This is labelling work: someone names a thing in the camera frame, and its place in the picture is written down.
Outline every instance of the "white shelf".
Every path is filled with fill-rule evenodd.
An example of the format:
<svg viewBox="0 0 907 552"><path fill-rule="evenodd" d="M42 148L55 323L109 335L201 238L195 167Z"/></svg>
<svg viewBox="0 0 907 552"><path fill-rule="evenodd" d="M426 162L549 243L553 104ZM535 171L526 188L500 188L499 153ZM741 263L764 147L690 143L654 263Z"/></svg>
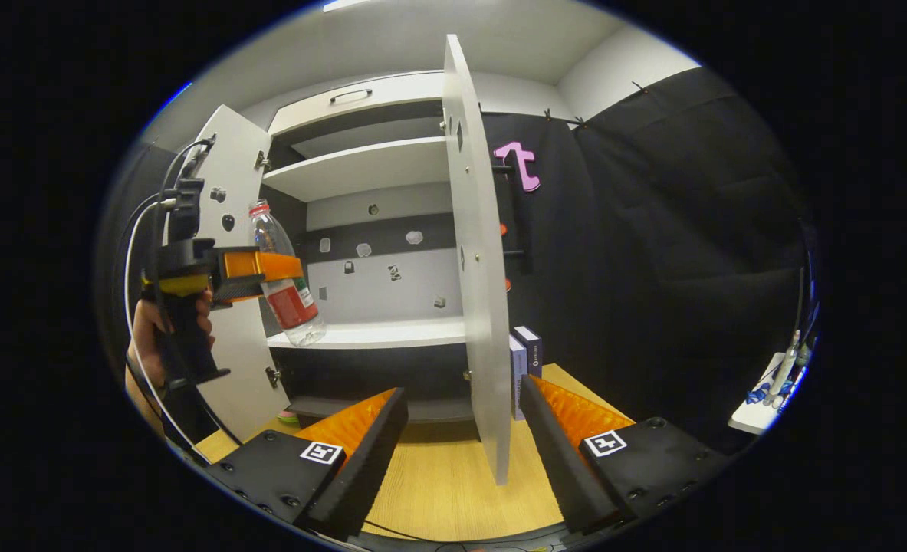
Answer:
<svg viewBox="0 0 907 552"><path fill-rule="evenodd" d="M268 346L295 349L285 334L267 339ZM391 349L466 343L463 317L328 324L327 335L306 349Z"/></svg>
<svg viewBox="0 0 907 552"><path fill-rule="evenodd" d="M263 177L263 184L302 202L369 189L449 181L446 137L389 141L320 155Z"/></svg>

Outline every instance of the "drawer handle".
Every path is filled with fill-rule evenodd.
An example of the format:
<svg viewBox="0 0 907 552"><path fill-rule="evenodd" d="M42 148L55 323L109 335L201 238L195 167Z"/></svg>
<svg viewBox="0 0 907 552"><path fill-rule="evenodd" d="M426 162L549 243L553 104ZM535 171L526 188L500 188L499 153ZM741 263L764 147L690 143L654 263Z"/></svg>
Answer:
<svg viewBox="0 0 907 552"><path fill-rule="evenodd" d="M335 97L330 99L330 103L333 104L334 101L337 101L337 98L345 97L348 94L358 94L358 92L364 92L365 95L372 95L372 90L370 88L365 88L365 90L352 90L351 92L344 92L344 94L335 95Z"/></svg>

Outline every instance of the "white wall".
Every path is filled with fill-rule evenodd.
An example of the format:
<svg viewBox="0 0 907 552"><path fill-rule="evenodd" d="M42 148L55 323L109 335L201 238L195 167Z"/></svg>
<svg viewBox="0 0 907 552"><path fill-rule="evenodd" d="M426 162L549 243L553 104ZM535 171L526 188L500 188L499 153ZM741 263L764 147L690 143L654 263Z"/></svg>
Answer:
<svg viewBox="0 0 907 552"><path fill-rule="evenodd" d="M484 112L545 115L545 109L552 109L554 117L573 118L569 105L551 84L503 74L471 72L471 76Z"/></svg>
<svg viewBox="0 0 907 552"><path fill-rule="evenodd" d="M626 25L596 46L559 80L558 90L573 114L589 119L607 107L698 62L660 38Z"/></svg>

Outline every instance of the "white cable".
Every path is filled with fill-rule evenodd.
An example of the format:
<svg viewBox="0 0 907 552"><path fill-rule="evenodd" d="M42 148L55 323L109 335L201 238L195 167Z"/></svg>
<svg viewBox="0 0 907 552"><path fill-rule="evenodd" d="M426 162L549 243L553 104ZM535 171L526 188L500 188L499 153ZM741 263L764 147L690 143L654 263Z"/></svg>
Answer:
<svg viewBox="0 0 907 552"><path fill-rule="evenodd" d="M173 207L174 204L176 204L176 202L177 202L176 199L166 199L166 200L163 200L162 204L165 207ZM140 213L140 215L138 217L136 217L136 223L133 224L133 231L130 233L130 244L127 246L127 266L124 269L125 298L123 299L123 303L125 305L125 311L127 311L127 328L130 329L130 342L131 343L136 343L136 338L133 335L133 319L132 319L132 315L130 314L130 261L131 261L132 255L133 255L133 242L136 238L136 230L140 227L140 223L143 220L143 217L147 214L147 212L150 209L154 209L154 207L157 206L158 204L159 203L156 203L156 202L151 203ZM147 385L150 386L150 390L153 391L153 397L156 400L156 404L159 405L159 411L163 412L163 415L166 416L166 418L170 421L170 424L172 424L173 428L177 430L177 433L179 433L180 436L184 438L184 441L187 441L187 444L191 446L191 450L193 450L195 453L200 455L201 458L204 458L205 462L208 462L208 464L211 464L211 462L209 462L208 459L203 454L201 454L201 451L199 451L194 446L194 443L191 442L191 440L187 437L187 435L180 429L180 425L177 424L177 422L174 422L173 417L170 416L170 412L166 411L165 406L163 406L163 401L161 401L161 399L159 399L159 394L156 392L156 388L154 388L153 382L150 381L149 374L147 374L146 368L143 367L143 360L140 359L140 356L138 353L136 355L136 362L140 366L141 373L143 373L143 379L147 382Z"/></svg>

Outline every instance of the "bottle cap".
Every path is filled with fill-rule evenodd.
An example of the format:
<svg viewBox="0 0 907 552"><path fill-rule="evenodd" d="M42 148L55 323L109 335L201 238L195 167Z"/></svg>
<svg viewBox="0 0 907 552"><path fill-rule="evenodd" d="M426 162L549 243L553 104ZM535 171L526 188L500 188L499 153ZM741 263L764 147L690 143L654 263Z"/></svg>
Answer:
<svg viewBox="0 0 907 552"><path fill-rule="evenodd" d="M257 202L249 203L249 216L256 216L259 213L268 211L268 202L266 199L259 199Z"/></svg>

